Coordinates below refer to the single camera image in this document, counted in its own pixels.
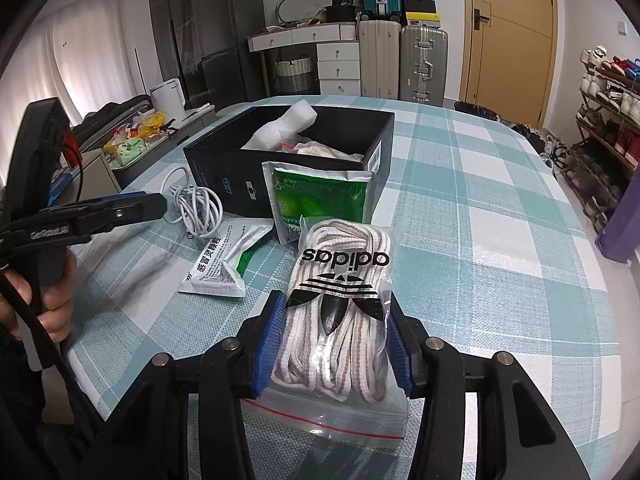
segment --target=white curtain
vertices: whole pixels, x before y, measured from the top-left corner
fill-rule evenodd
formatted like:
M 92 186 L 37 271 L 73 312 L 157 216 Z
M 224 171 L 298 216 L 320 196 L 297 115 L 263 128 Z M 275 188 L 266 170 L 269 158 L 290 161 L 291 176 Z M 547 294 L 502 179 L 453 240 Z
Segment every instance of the white curtain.
M 80 0 L 33 23 L 0 78 L 0 183 L 30 102 L 57 96 L 78 124 L 135 94 L 119 0 Z

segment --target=gray suitcase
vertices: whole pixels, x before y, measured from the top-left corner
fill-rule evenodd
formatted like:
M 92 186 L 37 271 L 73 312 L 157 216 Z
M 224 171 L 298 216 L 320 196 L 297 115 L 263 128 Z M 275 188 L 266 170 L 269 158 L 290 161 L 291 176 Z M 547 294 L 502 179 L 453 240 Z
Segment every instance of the gray suitcase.
M 447 79 L 449 35 L 409 25 L 400 36 L 400 100 L 441 107 Z
M 365 20 L 358 27 L 363 97 L 398 99 L 400 23 Z

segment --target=tile floor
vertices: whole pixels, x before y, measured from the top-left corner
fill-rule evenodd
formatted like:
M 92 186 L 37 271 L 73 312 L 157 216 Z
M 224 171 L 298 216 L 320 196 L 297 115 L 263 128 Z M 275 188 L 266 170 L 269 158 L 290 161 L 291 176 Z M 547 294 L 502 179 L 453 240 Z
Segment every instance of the tile floor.
M 634 280 L 632 269 L 625 264 L 607 260 L 593 245 L 596 233 L 591 221 L 582 211 L 582 205 L 560 175 L 558 183 L 580 218 L 596 253 L 609 291 L 611 309 L 616 319 L 620 355 L 622 356 L 622 412 L 616 453 L 608 476 L 608 478 L 612 478 L 640 441 L 640 298 L 638 286 Z M 638 271 L 636 276 L 640 278 L 640 266 Z

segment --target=purple fabric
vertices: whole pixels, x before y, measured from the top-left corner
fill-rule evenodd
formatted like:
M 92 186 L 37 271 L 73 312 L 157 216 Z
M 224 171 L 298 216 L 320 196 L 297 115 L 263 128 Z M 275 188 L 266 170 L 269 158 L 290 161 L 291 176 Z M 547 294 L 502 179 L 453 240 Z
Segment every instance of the purple fabric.
M 626 263 L 640 246 L 640 176 L 634 173 L 613 218 L 607 223 L 596 245 L 604 257 Z

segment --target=human hand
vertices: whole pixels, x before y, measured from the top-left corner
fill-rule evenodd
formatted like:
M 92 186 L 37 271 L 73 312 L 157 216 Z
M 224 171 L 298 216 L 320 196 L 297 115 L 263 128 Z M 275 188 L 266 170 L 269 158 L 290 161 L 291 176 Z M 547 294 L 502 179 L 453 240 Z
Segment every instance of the human hand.
M 4 275 L 21 295 L 25 303 L 31 303 L 31 287 L 29 283 L 13 269 L 6 269 Z M 71 293 L 76 282 L 76 255 L 68 252 L 62 278 L 46 291 L 42 298 L 43 313 L 38 320 L 54 343 L 59 343 L 69 335 L 71 330 L 71 314 L 74 310 Z M 0 296 L 0 323 L 11 332 L 16 339 L 21 339 L 15 311 Z

